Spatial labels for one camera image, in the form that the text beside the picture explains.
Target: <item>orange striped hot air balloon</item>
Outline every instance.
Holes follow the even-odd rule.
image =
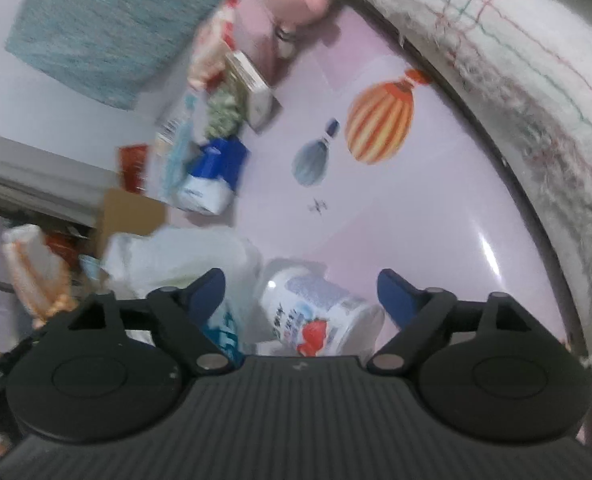
[[[405,71],[405,78],[362,92],[351,104],[345,126],[347,147],[353,158],[376,164],[395,155],[412,123],[413,86],[430,81],[424,72],[410,68]]]

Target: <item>cardboard box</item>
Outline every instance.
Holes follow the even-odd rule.
[[[109,189],[102,201],[92,238],[93,253],[102,258],[112,234],[149,236],[167,222],[167,206],[123,189]]]

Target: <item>plastic bag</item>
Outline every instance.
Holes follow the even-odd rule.
[[[358,355],[364,362],[374,351],[385,313],[324,278],[324,267],[277,259],[267,264],[257,283],[253,324],[265,327],[265,341],[254,353],[302,356]],[[271,329],[268,336],[267,327]]]
[[[162,286],[185,287],[213,267],[222,269],[227,284],[225,299],[208,326],[213,330],[215,320],[226,320],[226,324],[216,321],[217,327],[227,333],[235,327],[238,341],[247,337],[260,265],[257,249],[226,226],[164,226],[149,237],[114,235],[102,262],[113,286],[128,288],[137,298]]]
[[[45,244],[36,225],[23,225],[2,234],[2,253],[20,301],[41,327],[61,310],[77,306],[71,294],[71,272],[62,258]]]

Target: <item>white packaging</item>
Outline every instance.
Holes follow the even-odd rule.
[[[111,290],[131,290],[136,298],[162,286],[184,288],[213,267],[225,274],[225,299],[241,337],[253,304],[260,253],[232,228],[179,229],[163,226],[151,236],[115,234],[109,239],[102,268]]]
[[[176,197],[178,207],[204,215],[220,215],[227,208],[234,192],[222,178],[187,177]]]
[[[327,282],[304,266],[273,275],[265,285],[260,305],[274,337],[303,356],[373,353],[385,313],[347,290]]]
[[[13,277],[13,288],[34,326],[42,326],[61,310],[77,306],[71,291],[71,271],[62,258],[47,247],[36,225],[23,225],[2,234],[2,254]]]

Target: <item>pink stuffed toy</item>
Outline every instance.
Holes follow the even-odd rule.
[[[269,84],[277,60],[293,54],[298,27],[322,18],[332,0],[239,0],[234,19],[236,48],[247,55]]]

